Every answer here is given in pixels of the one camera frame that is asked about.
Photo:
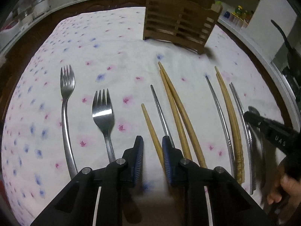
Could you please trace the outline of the person's right hand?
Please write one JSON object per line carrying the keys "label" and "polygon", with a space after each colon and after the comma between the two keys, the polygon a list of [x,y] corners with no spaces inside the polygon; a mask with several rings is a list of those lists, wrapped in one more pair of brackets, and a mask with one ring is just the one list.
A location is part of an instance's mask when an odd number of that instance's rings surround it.
{"label": "person's right hand", "polygon": [[289,195],[287,204],[281,209],[278,216],[282,223],[285,223],[290,219],[300,204],[300,180],[297,181],[285,173],[285,163],[286,158],[278,165],[274,183],[267,195],[267,202],[269,205],[279,203],[282,200],[279,188],[282,188]]}

